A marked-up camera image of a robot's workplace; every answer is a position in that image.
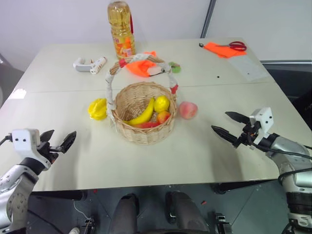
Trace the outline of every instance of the orange cloth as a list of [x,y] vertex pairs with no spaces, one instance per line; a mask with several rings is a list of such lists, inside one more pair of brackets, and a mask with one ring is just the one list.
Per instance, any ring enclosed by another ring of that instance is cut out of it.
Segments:
[[[156,52],[155,51],[152,51],[152,52],[144,52],[145,54],[151,54],[153,56],[156,56]],[[136,62],[132,62],[132,63],[129,63],[126,65],[127,69],[138,75],[138,76],[141,76],[141,77],[149,77],[150,74],[147,72],[147,70],[150,68],[150,67],[154,67],[156,66],[155,63],[151,62],[151,61],[148,61],[148,60],[143,60],[143,61],[136,61]]]
[[230,48],[229,46],[218,46],[219,44],[209,42],[204,46],[206,50],[209,50],[215,54],[217,54],[220,58],[229,59],[233,56],[246,55],[245,51],[238,51]]

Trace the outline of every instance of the lemon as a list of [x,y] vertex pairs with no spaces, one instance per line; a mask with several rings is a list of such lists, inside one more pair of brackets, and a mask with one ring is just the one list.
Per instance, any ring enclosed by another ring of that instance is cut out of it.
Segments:
[[169,99],[165,96],[159,96],[156,98],[156,101],[154,103],[154,110],[157,113],[160,113],[162,111],[167,111],[170,105]]
[[99,98],[91,102],[88,113],[90,118],[95,120],[102,120],[106,118],[106,99]]

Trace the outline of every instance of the white paper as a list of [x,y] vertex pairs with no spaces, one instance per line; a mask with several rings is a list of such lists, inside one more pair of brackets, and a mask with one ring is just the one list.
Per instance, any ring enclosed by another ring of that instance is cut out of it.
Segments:
[[261,79],[268,76],[267,71],[259,65],[255,64],[248,56],[234,56],[229,58],[228,61],[248,81]]

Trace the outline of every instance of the red fruit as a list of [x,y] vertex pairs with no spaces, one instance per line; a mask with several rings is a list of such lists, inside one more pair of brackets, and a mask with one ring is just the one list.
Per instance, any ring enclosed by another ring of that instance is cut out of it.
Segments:
[[158,126],[160,123],[158,122],[145,122],[141,124],[134,125],[135,128],[154,128]]
[[157,115],[158,123],[162,124],[166,122],[166,120],[170,117],[170,113],[168,111],[162,111]]
[[184,119],[191,119],[193,118],[197,113],[198,107],[196,104],[188,101],[184,101],[179,106],[179,112],[180,115]]

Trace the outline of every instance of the cooking oil bottle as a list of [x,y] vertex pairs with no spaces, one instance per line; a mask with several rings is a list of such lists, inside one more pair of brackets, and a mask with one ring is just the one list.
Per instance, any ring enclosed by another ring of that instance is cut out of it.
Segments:
[[124,1],[112,1],[107,7],[108,21],[117,57],[122,59],[136,54],[130,8]]

